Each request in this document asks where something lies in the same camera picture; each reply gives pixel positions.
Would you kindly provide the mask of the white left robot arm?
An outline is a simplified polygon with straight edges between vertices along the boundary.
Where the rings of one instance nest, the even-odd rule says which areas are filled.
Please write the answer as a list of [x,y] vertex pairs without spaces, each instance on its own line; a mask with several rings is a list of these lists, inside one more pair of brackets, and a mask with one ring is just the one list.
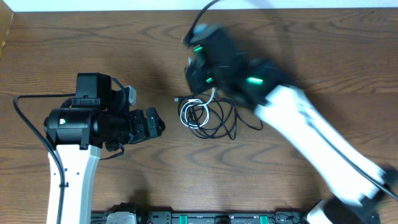
[[89,223],[102,148],[121,156],[125,145],[159,137],[164,129],[155,108],[124,114],[83,108],[53,110],[45,120],[52,147],[47,223]]

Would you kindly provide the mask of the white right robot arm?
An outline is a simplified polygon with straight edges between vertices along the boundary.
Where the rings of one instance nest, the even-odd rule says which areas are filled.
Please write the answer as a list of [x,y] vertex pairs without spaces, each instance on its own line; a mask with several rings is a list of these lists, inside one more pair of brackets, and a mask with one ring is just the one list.
[[274,62],[250,59],[217,24],[191,26],[185,76],[191,91],[223,91],[288,140],[317,170],[332,196],[303,216],[306,223],[375,223],[381,201],[392,195],[393,168],[359,153]]

